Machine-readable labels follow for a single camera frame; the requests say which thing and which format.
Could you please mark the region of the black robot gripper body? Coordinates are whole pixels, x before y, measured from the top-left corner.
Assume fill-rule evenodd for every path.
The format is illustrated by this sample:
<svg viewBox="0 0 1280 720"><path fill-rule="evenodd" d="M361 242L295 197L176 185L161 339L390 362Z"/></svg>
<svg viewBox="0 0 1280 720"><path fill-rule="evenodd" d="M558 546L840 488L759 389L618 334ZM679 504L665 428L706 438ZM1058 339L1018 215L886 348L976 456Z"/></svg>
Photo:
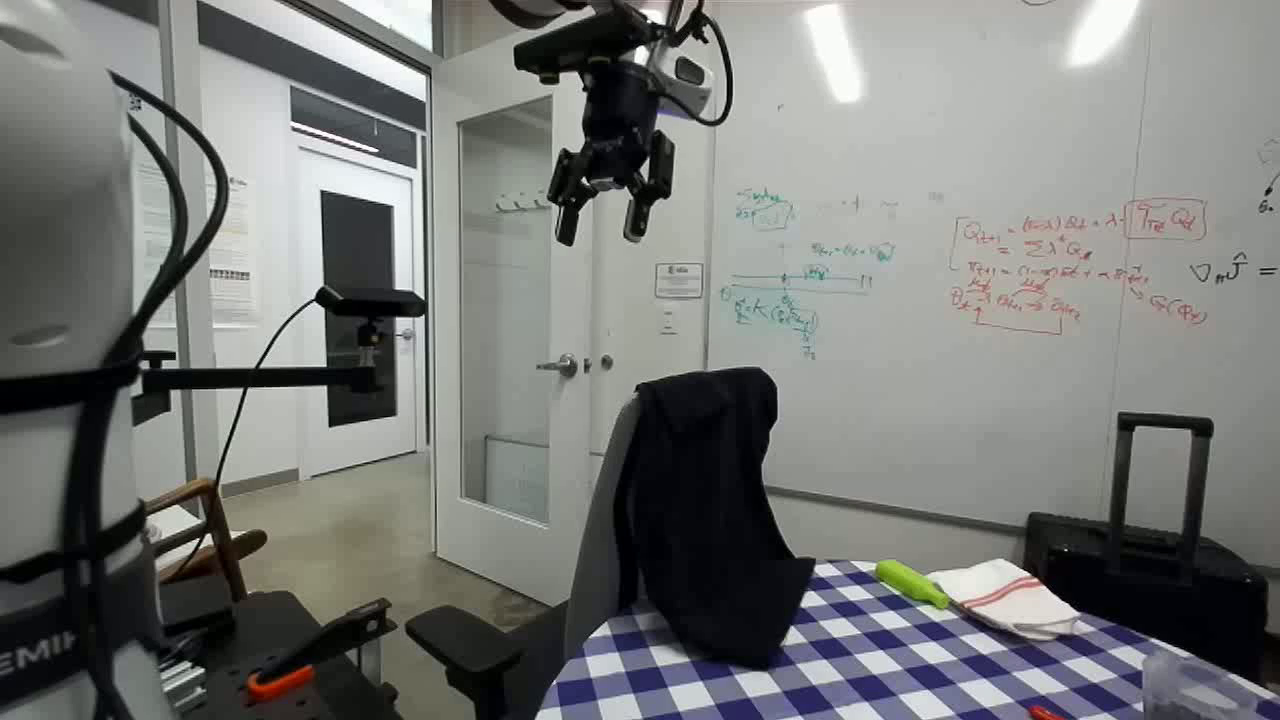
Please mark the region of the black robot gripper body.
<svg viewBox="0 0 1280 720"><path fill-rule="evenodd" d="M641 64L599 61L582 71L578 177L590 189L627 185L647 161L658 92Z"/></svg>

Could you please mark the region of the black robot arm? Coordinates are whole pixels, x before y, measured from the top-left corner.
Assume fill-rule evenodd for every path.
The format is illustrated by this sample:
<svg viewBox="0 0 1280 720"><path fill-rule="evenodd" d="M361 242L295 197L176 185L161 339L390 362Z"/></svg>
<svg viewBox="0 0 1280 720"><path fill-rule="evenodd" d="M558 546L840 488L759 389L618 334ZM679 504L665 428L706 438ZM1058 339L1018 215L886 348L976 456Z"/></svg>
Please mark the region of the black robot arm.
<svg viewBox="0 0 1280 720"><path fill-rule="evenodd" d="M513 64L541 84L563 71L582 90L582 145L558 148L548 199L558 210L556 242L574 246L578 211L610 189L627 193L622 236L641 242L647 215L673 197L677 145L654 117L721 127L735 105L735 69L725 30L703 6L673 0L653 22L634 0L488 0L506 24L533 30Z"/></svg>

